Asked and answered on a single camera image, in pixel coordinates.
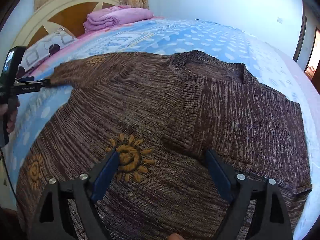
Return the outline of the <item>person left hand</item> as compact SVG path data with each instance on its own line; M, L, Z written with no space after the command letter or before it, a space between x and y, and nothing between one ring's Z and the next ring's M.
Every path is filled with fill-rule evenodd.
M20 101L17 96L1 103L1 147L9 142L9 134L14 131Z

